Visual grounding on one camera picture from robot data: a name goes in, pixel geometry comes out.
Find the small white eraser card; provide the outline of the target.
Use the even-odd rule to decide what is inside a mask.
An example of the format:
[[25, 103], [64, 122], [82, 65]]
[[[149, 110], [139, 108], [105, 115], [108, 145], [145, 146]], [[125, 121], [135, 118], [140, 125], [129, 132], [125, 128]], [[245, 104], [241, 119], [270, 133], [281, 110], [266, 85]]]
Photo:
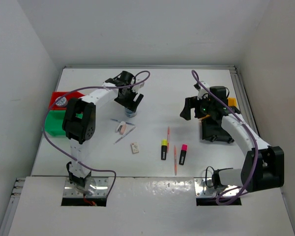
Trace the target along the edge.
[[133, 154], [139, 153], [139, 146], [136, 142], [131, 143], [131, 150]]

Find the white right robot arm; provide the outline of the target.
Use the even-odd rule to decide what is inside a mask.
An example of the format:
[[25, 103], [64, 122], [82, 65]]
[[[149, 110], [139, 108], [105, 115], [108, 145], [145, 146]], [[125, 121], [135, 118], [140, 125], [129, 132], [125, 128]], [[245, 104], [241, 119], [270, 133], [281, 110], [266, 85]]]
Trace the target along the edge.
[[180, 117], [201, 120], [201, 139], [209, 142], [235, 142], [244, 154], [240, 169], [224, 168], [213, 171], [212, 187], [227, 185], [245, 187], [256, 192], [281, 187], [284, 184], [284, 152], [261, 139], [244, 121], [240, 110], [231, 103], [229, 90], [224, 86], [194, 87], [198, 95], [185, 99]]

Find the orange pen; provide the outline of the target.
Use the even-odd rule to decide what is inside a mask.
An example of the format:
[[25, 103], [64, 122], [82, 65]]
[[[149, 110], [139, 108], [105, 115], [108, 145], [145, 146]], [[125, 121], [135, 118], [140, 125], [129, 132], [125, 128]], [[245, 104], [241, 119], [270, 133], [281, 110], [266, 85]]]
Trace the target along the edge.
[[174, 145], [174, 173], [177, 176], [177, 147]]
[[167, 153], [169, 153], [169, 145], [170, 145], [170, 127], [167, 128]]

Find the blue white pen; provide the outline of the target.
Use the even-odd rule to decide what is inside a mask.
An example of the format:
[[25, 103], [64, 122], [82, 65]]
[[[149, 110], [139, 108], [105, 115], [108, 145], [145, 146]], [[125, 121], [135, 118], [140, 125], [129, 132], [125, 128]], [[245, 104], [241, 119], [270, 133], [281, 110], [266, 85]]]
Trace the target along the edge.
[[119, 122], [119, 123], [120, 123], [120, 122], [124, 122], [125, 124], [135, 126], [135, 124], [133, 124], [133, 123], [126, 122], [126, 121], [121, 121], [121, 120], [118, 120], [118, 119], [113, 119], [113, 118], [111, 118], [110, 120], [115, 121], [115, 122]]

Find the pink highlighter marker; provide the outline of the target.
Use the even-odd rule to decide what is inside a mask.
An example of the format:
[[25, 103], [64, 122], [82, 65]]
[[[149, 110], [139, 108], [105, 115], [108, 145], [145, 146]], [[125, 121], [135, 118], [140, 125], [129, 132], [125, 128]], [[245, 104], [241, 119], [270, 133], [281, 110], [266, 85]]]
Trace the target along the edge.
[[183, 144], [180, 150], [180, 156], [179, 156], [179, 164], [184, 165], [185, 159], [186, 159], [186, 153], [187, 153], [188, 145]]

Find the yellow highlighter marker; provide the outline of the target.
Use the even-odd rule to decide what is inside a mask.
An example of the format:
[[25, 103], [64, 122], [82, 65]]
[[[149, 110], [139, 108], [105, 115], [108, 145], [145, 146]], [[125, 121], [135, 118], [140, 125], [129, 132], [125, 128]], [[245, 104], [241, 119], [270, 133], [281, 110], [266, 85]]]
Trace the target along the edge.
[[161, 160], [167, 159], [167, 148], [168, 148], [168, 141], [163, 139], [161, 142]]

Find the pink white eraser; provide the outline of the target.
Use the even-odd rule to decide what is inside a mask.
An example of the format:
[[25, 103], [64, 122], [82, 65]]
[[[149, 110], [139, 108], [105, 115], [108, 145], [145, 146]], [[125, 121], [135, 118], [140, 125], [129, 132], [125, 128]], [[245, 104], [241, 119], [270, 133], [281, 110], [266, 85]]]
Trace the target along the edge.
[[127, 125], [124, 121], [121, 121], [116, 128], [116, 132], [119, 133], [120, 135], [123, 135], [126, 131]]

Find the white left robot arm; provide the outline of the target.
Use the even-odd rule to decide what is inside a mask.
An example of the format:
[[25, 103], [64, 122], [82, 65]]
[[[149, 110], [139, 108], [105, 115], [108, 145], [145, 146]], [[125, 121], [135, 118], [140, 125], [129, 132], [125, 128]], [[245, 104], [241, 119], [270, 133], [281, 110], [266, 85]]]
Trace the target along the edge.
[[69, 179], [76, 186], [86, 189], [91, 170], [80, 164], [87, 157], [89, 140], [95, 133], [96, 110], [111, 101], [122, 105], [131, 114], [136, 113], [143, 95], [139, 89], [144, 85], [136, 76], [122, 71], [107, 79], [103, 86], [80, 98], [71, 98], [65, 111], [62, 129], [70, 140], [73, 162], [67, 164]]

